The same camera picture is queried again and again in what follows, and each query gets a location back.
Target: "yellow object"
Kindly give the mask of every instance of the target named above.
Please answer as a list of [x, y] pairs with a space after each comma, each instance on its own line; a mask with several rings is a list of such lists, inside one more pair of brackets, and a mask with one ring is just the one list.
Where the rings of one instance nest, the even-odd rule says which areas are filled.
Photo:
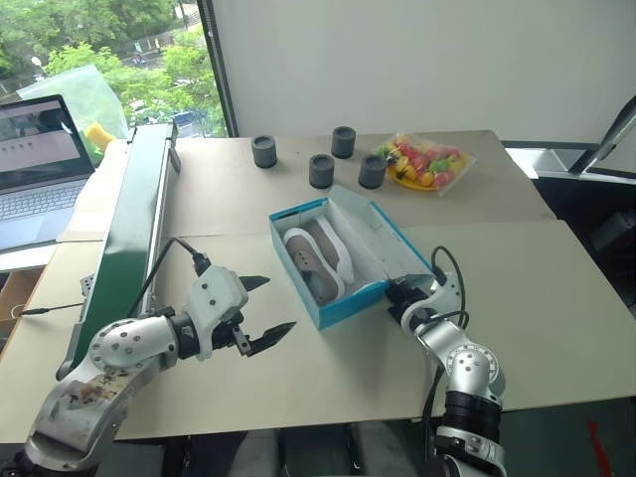
[[405, 168], [404, 168], [404, 176], [409, 179], [410, 181], [416, 181], [417, 180], [417, 171], [415, 170], [415, 168], [413, 166], [411, 166], [410, 164], [408, 164]]
[[419, 182], [422, 186], [428, 187], [433, 183], [434, 179], [435, 179], [435, 176], [433, 176], [432, 172], [425, 172], [419, 178]]
[[407, 165], [408, 165], [408, 158], [405, 156], [400, 156], [396, 162], [396, 170], [398, 172], [404, 172], [406, 170]]
[[94, 122], [86, 129], [86, 137], [95, 146], [101, 149], [101, 152], [105, 152], [106, 146], [112, 141], [115, 136], [106, 131], [101, 124]]
[[387, 174], [389, 174], [389, 177], [391, 177], [398, 184], [400, 184], [401, 186], [405, 186], [409, 189], [414, 189], [416, 191], [436, 191], [437, 190], [437, 188], [434, 186], [424, 187], [421, 185], [421, 183], [411, 181], [406, 176], [400, 178], [398, 171], [396, 171], [396, 168], [394, 166], [389, 166], [387, 168]]

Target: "laptop keyboard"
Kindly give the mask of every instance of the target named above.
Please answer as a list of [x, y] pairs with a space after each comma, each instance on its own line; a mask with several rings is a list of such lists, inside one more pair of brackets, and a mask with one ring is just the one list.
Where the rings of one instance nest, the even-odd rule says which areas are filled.
[[83, 182], [56, 189], [0, 197], [0, 221], [72, 207], [82, 187]]

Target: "plastic bag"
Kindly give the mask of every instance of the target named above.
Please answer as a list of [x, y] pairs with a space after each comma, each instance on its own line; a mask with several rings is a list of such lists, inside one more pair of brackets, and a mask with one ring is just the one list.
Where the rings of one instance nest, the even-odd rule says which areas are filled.
[[61, 94], [94, 166], [99, 164], [103, 153], [86, 138], [89, 126], [98, 123], [118, 138], [125, 138], [128, 134], [121, 103], [94, 65], [48, 77], [17, 92], [23, 99]]
[[375, 153], [388, 163], [389, 177], [417, 191], [446, 194], [476, 161], [458, 147], [396, 134]]

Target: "gray cylinder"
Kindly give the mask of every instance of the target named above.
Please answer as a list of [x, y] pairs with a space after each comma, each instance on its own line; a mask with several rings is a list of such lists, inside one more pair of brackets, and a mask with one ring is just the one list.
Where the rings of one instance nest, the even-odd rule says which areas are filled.
[[377, 189], [382, 185], [387, 170], [387, 161], [382, 157], [370, 154], [360, 164], [358, 183], [367, 189]]
[[334, 183], [334, 158], [328, 154], [316, 154], [309, 159], [309, 184], [325, 189]]
[[276, 164], [276, 141], [271, 136], [256, 136], [251, 140], [254, 164], [263, 169]]
[[331, 135], [331, 153], [339, 159], [347, 159], [354, 153], [356, 130], [348, 126], [338, 126]]

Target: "laptop screen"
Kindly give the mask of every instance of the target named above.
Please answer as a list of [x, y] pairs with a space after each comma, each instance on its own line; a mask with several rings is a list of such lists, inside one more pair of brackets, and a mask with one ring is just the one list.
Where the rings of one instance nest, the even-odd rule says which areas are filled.
[[92, 171], [61, 96], [0, 106], [0, 190]]

